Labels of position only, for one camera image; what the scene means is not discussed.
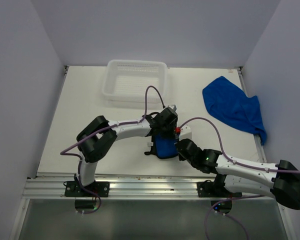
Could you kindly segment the blue towel with black trim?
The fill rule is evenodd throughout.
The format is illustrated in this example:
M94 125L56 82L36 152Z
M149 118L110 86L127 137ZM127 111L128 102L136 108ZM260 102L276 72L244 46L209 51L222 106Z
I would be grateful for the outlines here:
M146 156L154 155L158 159L165 160L178 156L176 138L164 138L161 135L154 135L151 137L150 150L145 151Z

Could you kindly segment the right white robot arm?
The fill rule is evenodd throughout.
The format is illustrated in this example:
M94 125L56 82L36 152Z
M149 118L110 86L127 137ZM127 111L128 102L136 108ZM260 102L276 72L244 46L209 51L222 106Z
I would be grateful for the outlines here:
M215 174L213 181L197 184L199 197L237 198L248 193L300 210L300 171L291 162L249 162L218 150L201 149L190 139L180 140L175 146L181 161L202 173Z

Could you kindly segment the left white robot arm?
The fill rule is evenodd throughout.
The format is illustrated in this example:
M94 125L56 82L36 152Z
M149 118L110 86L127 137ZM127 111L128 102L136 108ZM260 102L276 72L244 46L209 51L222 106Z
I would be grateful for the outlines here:
M150 113L140 120L108 121L103 115L96 117L76 137L83 161L78 167L76 190L82 196L93 193L94 174L98 161L106 156L113 143L134 137L151 137L152 146L146 155L170 159L178 155L175 143L178 114L175 105L164 107L159 113Z

